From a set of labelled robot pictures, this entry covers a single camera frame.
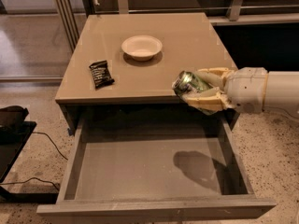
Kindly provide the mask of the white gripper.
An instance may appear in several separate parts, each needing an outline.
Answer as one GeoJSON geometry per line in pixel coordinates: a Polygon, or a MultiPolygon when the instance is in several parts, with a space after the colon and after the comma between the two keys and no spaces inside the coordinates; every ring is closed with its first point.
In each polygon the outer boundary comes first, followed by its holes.
{"type": "Polygon", "coordinates": [[[189,92],[183,100],[197,109],[222,111],[234,108],[238,113],[261,113],[268,72],[262,68],[245,67],[237,71],[227,67],[199,69],[195,72],[212,88],[203,92],[189,92]]]}

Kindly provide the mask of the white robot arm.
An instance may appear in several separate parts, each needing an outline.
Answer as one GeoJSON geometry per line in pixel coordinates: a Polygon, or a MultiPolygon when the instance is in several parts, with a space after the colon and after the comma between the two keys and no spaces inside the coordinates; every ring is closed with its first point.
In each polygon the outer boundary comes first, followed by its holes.
{"type": "Polygon", "coordinates": [[[217,67],[195,74],[211,89],[184,94],[183,100],[190,106],[216,112],[229,108],[238,113],[273,112],[299,120],[299,72],[217,67]]]}

